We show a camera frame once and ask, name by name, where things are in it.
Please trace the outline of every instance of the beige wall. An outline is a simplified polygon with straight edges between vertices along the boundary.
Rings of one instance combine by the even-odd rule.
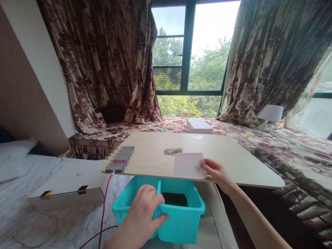
[[[64,75],[36,0],[0,0],[67,138],[77,127]]]
[[[1,6],[0,25],[0,127],[59,155],[68,140]]]

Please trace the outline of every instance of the wall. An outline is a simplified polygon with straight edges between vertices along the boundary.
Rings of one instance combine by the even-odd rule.
[[[68,140],[1,6],[0,25],[0,127],[57,156]]]
[[[312,99],[298,125],[301,131],[327,138],[332,132],[332,99]]]
[[[0,0],[67,138],[77,128],[68,90],[36,0]]]

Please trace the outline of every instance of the red wire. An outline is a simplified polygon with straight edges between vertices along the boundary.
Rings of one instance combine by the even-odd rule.
[[[111,229],[113,227],[118,227],[118,226],[111,226],[109,228],[106,228],[103,230],[103,221],[104,221],[104,214],[105,214],[105,202],[106,202],[106,195],[107,195],[107,191],[108,191],[108,185],[110,183],[110,180],[112,178],[113,175],[110,176],[110,178],[108,179],[108,182],[107,182],[107,187],[106,187],[106,192],[105,192],[105,196],[104,196],[104,205],[103,205],[103,216],[101,217],[101,225],[100,225],[100,232],[97,233],[95,236],[93,236],[91,239],[89,239],[84,245],[82,245],[80,247],[80,249],[82,249],[86,244],[88,244],[91,240],[93,240],[96,236],[99,235],[99,244],[98,244],[98,249],[100,249],[100,243],[101,243],[101,234],[102,232],[108,230],[108,229]]]
[[[111,229],[111,228],[114,228],[114,227],[118,227],[118,226],[111,226],[111,227],[109,227],[109,228],[105,228],[104,230],[102,230],[102,232],[105,232],[106,230]],[[91,240],[93,240],[93,239],[94,239],[96,236],[98,236],[99,234],[100,234],[100,232],[97,233],[95,236],[93,236],[91,239],[89,239],[87,242],[85,242],[85,244],[82,245],[82,246],[80,247],[80,249],[82,249],[83,247],[85,247],[86,244],[88,244]]]
[[[104,221],[104,214],[105,214],[105,202],[106,202],[106,195],[108,191],[108,185],[110,183],[110,180],[113,175],[110,176],[107,182],[107,187],[106,187],[106,192],[105,192],[105,197],[104,197],[104,206],[103,206],[103,216],[101,217],[101,224],[100,224],[100,234],[99,234],[99,244],[98,244],[98,249],[100,249],[100,243],[101,243],[101,233],[103,232],[103,221]]]

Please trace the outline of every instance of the white box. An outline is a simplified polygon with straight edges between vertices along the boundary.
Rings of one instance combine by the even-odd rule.
[[[189,133],[213,134],[213,128],[202,119],[187,119],[187,129]]]
[[[68,164],[28,198],[40,211],[103,203],[110,174],[100,171],[102,161]]]

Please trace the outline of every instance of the pillow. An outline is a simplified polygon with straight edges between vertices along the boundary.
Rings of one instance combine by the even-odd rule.
[[[0,144],[0,183],[26,173],[25,158],[37,143],[38,141],[31,137],[26,140]]]

